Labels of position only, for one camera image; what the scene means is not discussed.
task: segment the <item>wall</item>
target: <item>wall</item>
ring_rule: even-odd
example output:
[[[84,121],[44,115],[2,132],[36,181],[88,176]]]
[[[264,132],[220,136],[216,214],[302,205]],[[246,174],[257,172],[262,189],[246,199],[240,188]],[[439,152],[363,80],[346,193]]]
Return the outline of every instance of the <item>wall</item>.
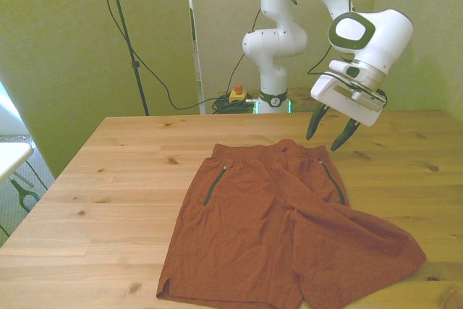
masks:
[[[405,13],[414,25],[383,84],[388,109],[440,109],[463,124],[462,0],[375,0],[375,11],[387,8]]]
[[[121,4],[132,45],[174,103],[197,103],[188,0]],[[104,117],[144,114],[105,0],[0,0],[0,8],[0,79],[55,177]],[[151,114],[198,113],[175,111],[159,82],[140,74]]]
[[[195,13],[197,49],[205,98],[225,91],[230,75],[242,55],[242,39],[251,31],[260,0],[192,0]],[[375,0],[352,0],[359,12],[371,12]],[[297,22],[309,35],[310,43],[304,54],[277,59],[276,63],[288,70],[289,87],[311,87],[317,77],[306,72],[318,62],[329,47],[327,39],[331,18],[321,0],[297,0],[294,13]],[[257,28],[275,27],[273,21],[260,15]],[[331,59],[338,59],[332,52],[320,65],[328,68]],[[242,82],[246,89],[258,89],[258,68],[245,57],[235,72],[231,86]]]

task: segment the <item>yellow base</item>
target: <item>yellow base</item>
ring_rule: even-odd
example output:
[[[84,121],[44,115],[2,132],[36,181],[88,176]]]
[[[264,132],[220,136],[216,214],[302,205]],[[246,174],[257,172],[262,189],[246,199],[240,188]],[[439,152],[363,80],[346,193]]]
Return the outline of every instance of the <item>yellow base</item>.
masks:
[[[243,90],[240,94],[237,94],[234,90],[230,93],[229,103],[232,101],[243,101],[246,99],[247,93]]]

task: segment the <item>green clamp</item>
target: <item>green clamp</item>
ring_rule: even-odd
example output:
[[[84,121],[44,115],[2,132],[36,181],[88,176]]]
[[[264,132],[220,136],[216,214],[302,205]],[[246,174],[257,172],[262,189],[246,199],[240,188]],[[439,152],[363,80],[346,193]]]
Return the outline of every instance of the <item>green clamp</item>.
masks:
[[[24,210],[26,210],[28,213],[30,213],[29,207],[24,204],[24,198],[26,198],[26,196],[28,196],[28,195],[32,195],[34,197],[35,201],[38,202],[40,200],[40,197],[38,196],[37,193],[34,193],[32,191],[28,191],[28,190],[25,190],[24,188],[22,188],[21,185],[18,184],[16,180],[11,179],[10,181],[13,184],[13,186],[16,188],[18,193],[20,194],[20,206],[22,206],[22,208]]]
[[[329,106],[323,103],[318,103],[315,111],[313,112],[312,118],[310,119],[309,128],[307,129],[307,135],[305,136],[307,140],[310,140],[310,138],[315,134],[320,120],[323,116],[325,116],[329,108]]]
[[[335,151],[340,148],[341,145],[344,144],[354,134],[359,126],[360,122],[355,121],[354,119],[350,119],[349,122],[347,122],[344,131],[334,141],[333,145],[331,146],[331,150]]]

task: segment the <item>shorts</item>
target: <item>shorts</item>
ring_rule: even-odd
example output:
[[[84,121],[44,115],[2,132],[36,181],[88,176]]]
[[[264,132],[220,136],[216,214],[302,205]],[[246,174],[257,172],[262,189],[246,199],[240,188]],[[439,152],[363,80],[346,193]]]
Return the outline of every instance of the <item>shorts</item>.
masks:
[[[157,297],[223,309],[342,308],[416,271],[406,231],[350,208],[325,147],[216,145],[180,209]]]

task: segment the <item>shorts waistband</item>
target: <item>shorts waistband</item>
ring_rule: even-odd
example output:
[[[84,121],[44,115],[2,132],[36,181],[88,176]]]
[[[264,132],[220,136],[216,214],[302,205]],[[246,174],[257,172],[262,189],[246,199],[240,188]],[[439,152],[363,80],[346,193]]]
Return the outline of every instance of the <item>shorts waistband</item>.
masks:
[[[237,146],[230,147],[216,144],[212,157],[230,158],[238,161],[257,159],[265,161],[286,161],[292,157],[316,158],[329,161],[325,146],[306,148],[296,144],[293,140],[280,140],[273,145]]]

